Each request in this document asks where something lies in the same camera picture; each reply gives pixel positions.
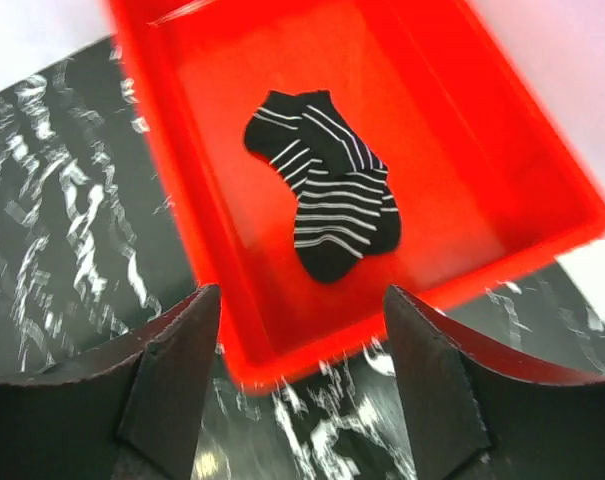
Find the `black striped sock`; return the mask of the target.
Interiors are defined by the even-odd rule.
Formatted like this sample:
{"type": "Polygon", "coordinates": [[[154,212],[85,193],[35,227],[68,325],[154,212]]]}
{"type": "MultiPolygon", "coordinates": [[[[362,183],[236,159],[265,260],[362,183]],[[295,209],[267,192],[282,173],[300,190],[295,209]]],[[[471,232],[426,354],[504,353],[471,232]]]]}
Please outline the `black striped sock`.
{"type": "Polygon", "coordinates": [[[343,278],[372,245],[382,218],[386,168],[365,151],[323,153],[302,133],[313,118],[303,95],[271,90],[244,132],[246,149],[267,163],[294,194],[295,253],[316,281],[343,278]]]}
{"type": "Polygon", "coordinates": [[[357,259],[393,251],[401,221],[386,166],[335,109],[328,91],[300,98],[299,136],[313,160],[298,197],[295,247],[338,247],[357,259]]]}

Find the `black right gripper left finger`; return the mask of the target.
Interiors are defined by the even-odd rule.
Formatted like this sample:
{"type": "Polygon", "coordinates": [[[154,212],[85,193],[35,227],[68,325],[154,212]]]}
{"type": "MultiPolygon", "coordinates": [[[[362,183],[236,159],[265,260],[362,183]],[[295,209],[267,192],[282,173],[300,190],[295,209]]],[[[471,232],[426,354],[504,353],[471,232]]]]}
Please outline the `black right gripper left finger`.
{"type": "Polygon", "coordinates": [[[129,333],[0,377],[0,479],[187,479],[221,310],[207,285],[129,333]]]}

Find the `red plastic bin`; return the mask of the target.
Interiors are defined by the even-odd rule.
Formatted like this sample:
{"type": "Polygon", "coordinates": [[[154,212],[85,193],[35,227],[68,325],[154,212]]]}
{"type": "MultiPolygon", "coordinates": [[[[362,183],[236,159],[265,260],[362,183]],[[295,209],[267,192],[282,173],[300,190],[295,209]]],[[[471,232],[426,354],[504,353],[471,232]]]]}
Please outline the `red plastic bin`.
{"type": "Polygon", "coordinates": [[[127,93],[231,378],[268,391],[605,233],[467,1],[112,1],[127,93]]]}

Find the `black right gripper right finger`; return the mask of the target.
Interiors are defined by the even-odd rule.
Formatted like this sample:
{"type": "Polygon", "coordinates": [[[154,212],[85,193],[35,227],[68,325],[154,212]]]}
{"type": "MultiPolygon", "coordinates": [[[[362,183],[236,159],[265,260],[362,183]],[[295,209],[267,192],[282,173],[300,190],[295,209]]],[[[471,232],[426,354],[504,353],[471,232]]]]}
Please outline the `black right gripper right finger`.
{"type": "Polygon", "coordinates": [[[384,320],[420,479],[605,479],[605,376],[485,336],[398,286],[384,320]]]}

